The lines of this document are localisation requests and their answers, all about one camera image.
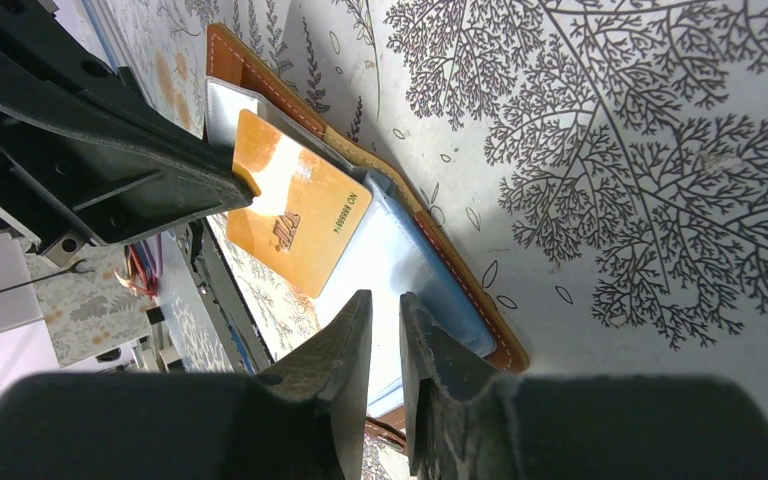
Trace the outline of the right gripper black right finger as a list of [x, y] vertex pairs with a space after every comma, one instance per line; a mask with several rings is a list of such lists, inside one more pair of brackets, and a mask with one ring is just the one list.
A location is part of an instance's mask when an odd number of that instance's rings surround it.
[[705, 376], [499, 370], [400, 299], [409, 468], [420, 479], [768, 479], [768, 422]]

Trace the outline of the orange gold credit card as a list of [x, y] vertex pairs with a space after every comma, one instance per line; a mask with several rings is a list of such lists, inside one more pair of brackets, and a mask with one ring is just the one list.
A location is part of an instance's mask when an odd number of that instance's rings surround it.
[[228, 240], [318, 297], [371, 204], [370, 191], [248, 110], [238, 117], [232, 171], [255, 195], [229, 212]]

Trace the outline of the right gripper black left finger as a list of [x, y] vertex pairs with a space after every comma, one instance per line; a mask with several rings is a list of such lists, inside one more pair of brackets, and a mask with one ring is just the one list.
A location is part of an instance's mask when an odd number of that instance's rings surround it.
[[0, 396], [0, 479], [357, 479], [372, 296], [255, 375], [53, 373]]

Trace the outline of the brown leather card holder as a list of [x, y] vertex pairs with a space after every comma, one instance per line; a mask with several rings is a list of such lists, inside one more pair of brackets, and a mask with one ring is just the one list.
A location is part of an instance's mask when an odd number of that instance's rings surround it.
[[366, 431], [405, 451], [406, 413], [399, 350], [404, 293], [418, 296], [442, 328], [495, 368], [519, 373], [529, 364], [492, 299], [393, 167], [330, 127], [226, 26], [207, 29], [205, 120], [210, 142], [233, 150], [238, 117], [248, 110], [365, 186], [371, 204], [316, 298], [300, 295], [305, 315], [328, 321], [358, 290], [372, 296], [371, 374]]

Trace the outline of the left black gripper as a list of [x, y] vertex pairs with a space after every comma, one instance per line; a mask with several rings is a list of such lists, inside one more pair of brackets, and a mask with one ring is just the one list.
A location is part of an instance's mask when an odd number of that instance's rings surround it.
[[228, 150], [146, 101], [37, 1], [0, 1], [0, 233], [62, 267], [251, 204]]

